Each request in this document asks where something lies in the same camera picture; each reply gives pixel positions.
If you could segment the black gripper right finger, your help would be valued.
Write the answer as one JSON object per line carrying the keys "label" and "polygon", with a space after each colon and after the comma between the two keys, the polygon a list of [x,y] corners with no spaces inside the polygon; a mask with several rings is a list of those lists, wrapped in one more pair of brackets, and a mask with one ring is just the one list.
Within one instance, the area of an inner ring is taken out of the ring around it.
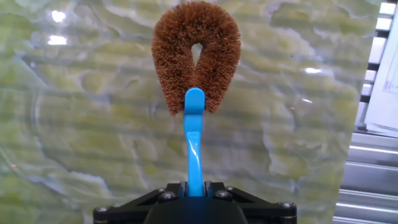
{"label": "black gripper right finger", "polygon": [[297,206],[292,202],[271,203],[223,182],[205,182],[205,195],[237,208],[231,213],[243,220],[233,218],[235,223],[297,224]]}

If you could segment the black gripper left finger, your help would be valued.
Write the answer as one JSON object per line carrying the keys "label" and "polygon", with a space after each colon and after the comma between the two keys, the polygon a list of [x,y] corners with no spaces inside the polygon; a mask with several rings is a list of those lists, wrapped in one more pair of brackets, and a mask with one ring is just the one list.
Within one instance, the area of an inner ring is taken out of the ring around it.
{"label": "black gripper left finger", "polygon": [[186,182],[167,184],[121,206],[96,207],[93,224],[143,224],[152,208],[186,197],[186,189]]}

